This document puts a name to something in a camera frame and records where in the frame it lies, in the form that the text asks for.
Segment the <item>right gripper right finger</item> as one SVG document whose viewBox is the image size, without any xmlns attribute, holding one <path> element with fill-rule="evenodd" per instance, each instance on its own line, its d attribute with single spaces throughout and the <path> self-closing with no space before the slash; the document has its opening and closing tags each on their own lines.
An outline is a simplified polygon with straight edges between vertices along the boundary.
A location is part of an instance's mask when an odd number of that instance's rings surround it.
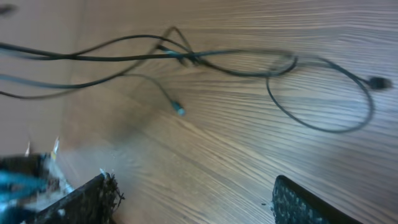
<svg viewBox="0 0 398 224">
<path fill-rule="evenodd" d="M 275 179 L 272 205 L 276 224 L 361 224 L 284 175 Z"/>
</svg>

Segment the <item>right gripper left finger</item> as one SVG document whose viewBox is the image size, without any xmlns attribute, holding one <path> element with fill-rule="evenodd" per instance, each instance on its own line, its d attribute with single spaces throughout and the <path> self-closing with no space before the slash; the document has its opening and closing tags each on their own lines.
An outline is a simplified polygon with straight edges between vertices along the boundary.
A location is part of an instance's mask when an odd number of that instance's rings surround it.
<svg viewBox="0 0 398 224">
<path fill-rule="evenodd" d="M 115 175 L 99 174 L 29 219 L 31 224 L 110 224 L 124 200 Z"/>
</svg>

